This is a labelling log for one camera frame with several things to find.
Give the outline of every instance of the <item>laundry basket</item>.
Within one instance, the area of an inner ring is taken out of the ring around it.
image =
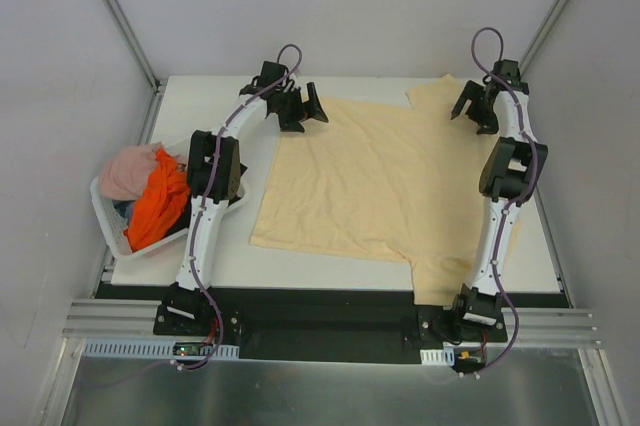
[[[189,138],[174,143],[170,146],[164,146],[164,148],[167,153],[173,156],[182,154],[186,157],[189,157],[190,142],[191,139]],[[120,216],[120,214],[116,211],[113,206],[113,200],[105,198],[100,194],[98,178],[94,178],[94,180],[91,181],[89,190],[91,192],[91,202],[93,204],[93,209],[95,209],[96,211],[96,216],[98,218],[98,223],[100,224],[102,234],[104,235],[104,239],[107,241],[107,245],[109,246],[109,248],[111,248],[111,254],[113,254],[113,257],[118,260],[137,259],[143,256],[150,255],[150,253],[157,250],[158,248],[186,236],[189,232],[189,230],[185,228],[172,234],[171,236],[167,236],[166,238],[163,238],[160,241],[147,246],[146,248],[142,248],[136,252],[133,252],[131,251],[129,240],[124,235],[125,229],[129,227],[129,225],[127,224],[127,220]],[[248,193],[249,191],[246,187],[245,181],[243,180],[238,191],[238,195],[242,199],[229,206],[229,208],[227,209],[227,213],[243,204],[248,197]]]

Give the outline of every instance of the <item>white table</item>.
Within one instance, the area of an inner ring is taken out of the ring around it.
[[[245,76],[172,76],[167,84],[152,141],[171,144],[226,119],[236,104]],[[407,89],[428,82],[413,78],[301,78],[314,81],[320,96],[373,101],[410,107]],[[249,288],[411,290],[408,263],[259,248],[249,238],[260,210],[279,129],[275,115],[259,125],[241,145],[250,185],[246,204],[229,213],[218,236],[214,286]],[[504,273],[512,292],[557,293],[556,273],[534,201],[521,212],[521,230]],[[169,285],[182,261],[185,240],[149,259],[118,261],[111,279],[116,285]]]

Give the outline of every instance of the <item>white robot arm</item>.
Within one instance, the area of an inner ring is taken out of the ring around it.
[[[456,118],[471,101],[466,114],[478,123],[478,134],[500,135],[480,177],[480,193],[486,198],[484,223],[475,263],[452,306],[452,321],[458,327],[490,329],[501,317],[500,280],[511,233],[547,157],[547,147],[531,131],[528,100],[529,87],[520,78],[518,63],[500,60],[484,87],[473,81],[466,84],[451,114]]]
[[[243,202],[241,176],[245,168],[240,163],[240,144],[270,113],[278,115],[281,131],[302,133],[304,127],[300,123],[307,119],[328,122],[313,83],[307,84],[307,95],[303,101],[300,88],[285,66],[265,61],[260,75],[240,91],[237,107],[220,129],[215,134],[196,131],[191,137],[187,247],[176,282],[163,305],[169,313],[192,321],[196,328],[211,324],[212,311],[206,295],[201,293],[211,286],[222,217]]]

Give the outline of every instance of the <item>cable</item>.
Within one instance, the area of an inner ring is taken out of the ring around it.
[[[504,52],[504,38],[502,37],[502,34],[500,34],[500,31],[498,31],[496,28],[492,28],[489,26],[480,28],[476,32],[476,34],[473,36],[473,39],[471,40],[471,57],[473,58],[473,62],[476,63],[476,66],[478,66],[478,68],[480,68],[480,70],[483,73],[485,73],[491,79],[493,79],[498,84],[500,84],[513,99],[515,103],[515,107],[518,112],[518,125],[520,126],[520,134],[522,135],[523,138],[527,140],[531,148],[531,163],[532,163],[531,166],[533,168],[533,172],[531,173],[531,180],[529,181],[529,185],[527,186],[527,189],[520,196],[507,201],[507,203],[505,204],[505,207],[502,210],[502,218],[500,219],[500,223],[498,225],[496,241],[493,247],[493,252],[491,254],[491,269],[493,271],[493,278],[496,282],[496,286],[498,287],[500,294],[504,298],[505,303],[507,303],[507,306],[509,306],[509,309],[511,309],[511,312],[513,313],[514,325],[513,325],[513,334],[511,336],[511,340],[509,341],[509,344],[507,344],[505,349],[502,350],[502,352],[496,357],[496,359],[491,361],[489,364],[487,364],[483,368],[483,371],[485,371],[487,368],[490,368],[496,363],[498,363],[499,361],[501,361],[509,353],[509,351],[511,351],[511,349],[513,348],[513,345],[515,344],[518,338],[518,332],[520,330],[520,317],[518,316],[518,311],[516,310],[516,307],[513,304],[513,301],[511,301],[511,298],[509,298],[509,295],[507,294],[504,287],[502,286],[502,282],[500,281],[500,277],[498,276],[498,252],[500,250],[500,241],[502,239],[502,235],[504,234],[504,228],[507,223],[507,215],[509,213],[509,209],[514,203],[517,203],[520,201],[524,202],[524,199],[533,192],[536,184],[536,179],[538,177],[538,151],[536,149],[536,145],[535,145],[535,142],[533,141],[533,138],[531,138],[531,136],[529,136],[529,134],[527,134],[527,132],[524,130],[524,112],[523,112],[522,105],[518,100],[518,96],[516,95],[515,91],[508,83],[503,81],[502,78],[494,74],[489,69],[485,68],[482,65],[482,63],[478,60],[478,57],[476,56],[476,40],[478,39],[478,36],[480,36],[480,34],[482,34],[485,31],[490,31],[492,33],[495,33],[498,36],[498,39],[500,40],[500,58],[502,59],[502,53]]]
[[[255,101],[264,93],[271,91],[272,89],[276,88],[278,85],[286,83],[289,77],[298,70],[298,68],[300,67],[300,63],[302,63],[302,50],[295,44],[290,43],[283,46],[280,52],[278,53],[277,62],[280,62],[280,58],[282,57],[282,54],[289,48],[293,48],[298,52],[298,61],[293,66],[293,68],[287,71],[287,73],[282,78],[264,87],[263,89],[255,93],[253,96],[251,96],[249,99],[247,99],[240,106],[238,106],[236,110],[233,111],[233,113],[231,113],[229,118],[225,121],[225,123],[220,127],[220,130],[218,131],[218,134],[216,137],[216,148],[213,153],[213,164],[211,166],[211,175],[209,176],[209,182],[207,183],[207,187],[205,188],[204,193],[202,194],[202,201],[200,202],[200,207],[198,208],[198,214],[196,215],[196,219],[193,224],[193,233],[191,234],[191,241],[189,242],[189,264],[191,266],[191,274],[193,275],[193,279],[195,280],[196,284],[200,288],[200,291],[207,298],[207,301],[209,301],[209,304],[211,305],[211,307],[214,309],[216,313],[216,317],[218,319],[218,323],[220,326],[220,334],[218,335],[218,341],[216,341],[215,346],[204,358],[202,358],[200,361],[198,361],[195,364],[181,365],[179,366],[179,369],[192,370],[192,369],[199,368],[203,364],[206,364],[211,359],[211,357],[218,351],[218,348],[222,345],[222,341],[224,339],[224,324],[222,322],[222,313],[218,308],[218,304],[211,297],[211,295],[209,294],[209,291],[207,291],[207,288],[205,288],[204,284],[202,284],[202,281],[198,277],[198,273],[196,272],[196,267],[195,267],[196,258],[194,255],[195,241],[197,237],[196,233],[198,231],[198,226],[200,225],[200,221],[202,220],[203,212],[206,210],[206,207],[205,207],[206,200],[207,200],[207,197],[209,196],[209,193],[211,192],[211,189],[213,188],[213,182],[216,176],[216,171],[218,170],[218,162],[220,160],[220,147],[222,144],[222,135],[227,131],[227,128],[231,125],[231,122],[236,118],[236,116],[238,116],[238,114],[240,114],[240,112],[242,112],[242,110],[245,109],[252,101]]]

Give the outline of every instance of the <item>white wall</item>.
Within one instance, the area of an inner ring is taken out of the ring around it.
[[[22,426],[96,275],[90,179],[150,89],[101,0],[0,4],[0,424]]]
[[[541,193],[577,306],[592,307],[640,416],[640,1],[573,0],[534,62]]]
[[[553,0],[120,2],[161,77],[257,74],[287,42],[302,47],[308,75],[470,77],[478,28],[500,28],[509,57],[520,58]],[[484,47],[491,57],[495,45]]]

